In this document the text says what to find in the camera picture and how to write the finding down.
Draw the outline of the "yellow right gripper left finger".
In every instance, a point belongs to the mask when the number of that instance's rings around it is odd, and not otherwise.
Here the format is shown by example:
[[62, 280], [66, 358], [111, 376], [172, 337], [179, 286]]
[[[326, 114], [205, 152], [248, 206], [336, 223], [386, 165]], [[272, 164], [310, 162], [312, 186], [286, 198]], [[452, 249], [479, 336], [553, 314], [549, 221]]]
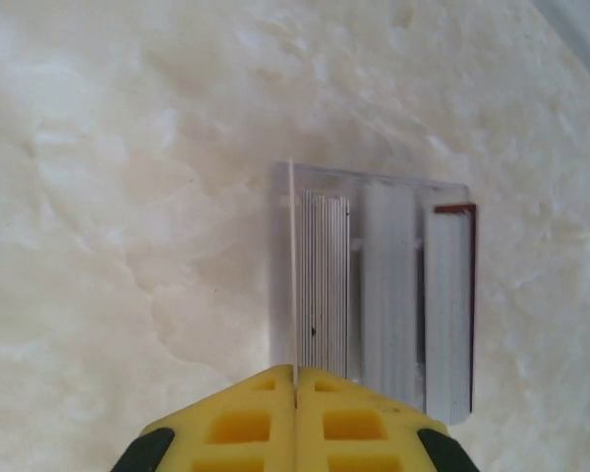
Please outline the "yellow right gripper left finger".
[[264, 370], [146, 426], [130, 472], [294, 472], [290, 365]]

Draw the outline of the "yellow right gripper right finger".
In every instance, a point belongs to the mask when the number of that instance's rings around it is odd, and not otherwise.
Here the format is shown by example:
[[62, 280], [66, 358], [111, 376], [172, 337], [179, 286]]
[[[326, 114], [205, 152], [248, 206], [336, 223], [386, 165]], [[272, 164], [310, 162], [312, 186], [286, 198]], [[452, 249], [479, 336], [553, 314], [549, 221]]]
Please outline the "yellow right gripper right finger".
[[461, 445], [443, 423], [411, 406], [301, 368], [296, 472], [461, 472]]

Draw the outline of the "thin plastic card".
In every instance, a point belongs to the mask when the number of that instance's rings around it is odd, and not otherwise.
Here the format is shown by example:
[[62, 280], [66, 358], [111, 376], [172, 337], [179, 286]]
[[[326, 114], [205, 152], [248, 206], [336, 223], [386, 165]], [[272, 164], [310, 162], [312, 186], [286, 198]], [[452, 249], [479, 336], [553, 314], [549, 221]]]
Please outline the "thin plastic card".
[[289, 196], [289, 236], [290, 236], [290, 284], [291, 284], [291, 321], [293, 338], [293, 390], [294, 407], [298, 406], [299, 381], [299, 334], [298, 334], [298, 275], [297, 275], [297, 227], [294, 183], [294, 161], [288, 161], [288, 196]]

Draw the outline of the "silver-edged card stack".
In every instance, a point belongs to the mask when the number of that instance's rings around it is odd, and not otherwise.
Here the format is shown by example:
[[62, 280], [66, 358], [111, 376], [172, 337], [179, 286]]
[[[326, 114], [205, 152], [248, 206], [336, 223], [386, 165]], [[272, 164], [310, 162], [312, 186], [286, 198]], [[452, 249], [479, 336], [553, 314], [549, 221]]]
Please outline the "silver-edged card stack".
[[297, 206], [298, 362], [348, 376], [350, 204], [304, 190]]

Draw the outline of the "white stack with red card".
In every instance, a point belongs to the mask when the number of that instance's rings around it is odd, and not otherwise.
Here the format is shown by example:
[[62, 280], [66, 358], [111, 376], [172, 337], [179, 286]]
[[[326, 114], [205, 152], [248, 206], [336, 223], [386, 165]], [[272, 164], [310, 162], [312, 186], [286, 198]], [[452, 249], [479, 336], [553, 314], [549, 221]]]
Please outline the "white stack with red card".
[[473, 406], [476, 206], [434, 206], [424, 222], [426, 412], [458, 425]]

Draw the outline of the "grey metal block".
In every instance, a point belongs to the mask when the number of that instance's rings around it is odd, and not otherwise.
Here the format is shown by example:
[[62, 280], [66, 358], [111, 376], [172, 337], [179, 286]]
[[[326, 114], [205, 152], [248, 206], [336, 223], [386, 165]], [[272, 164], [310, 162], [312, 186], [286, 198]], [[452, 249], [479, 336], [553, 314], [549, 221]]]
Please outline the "grey metal block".
[[[276, 163], [270, 172], [268, 194], [269, 266], [269, 347], [274, 364], [293, 364], [293, 336], [291, 321], [290, 236], [288, 163]], [[349, 172], [338, 169], [294, 164], [296, 219], [300, 194], [304, 190], [328, 196], [340, 196], [350, 204], [350, 316], [348, 376], [349, 381], [367, 387], [363, 381], [362, 345], [362, 265], [365, 219], [365, 192], [373, 183], [408, 187], [414, 194], [416, 230], [416, 302], [417, 302], [417, 369], [419, 403], [426, 412], [425, 383], [425, 282], [424, 245], [425, 216], [439, 205], [473, 203], [467, 187], [461, 184], [408, 179], [375, 174]], [[478, 208], [476, 206], [478, 234]], [[477, 271], [476, 234], [476, 271]]]

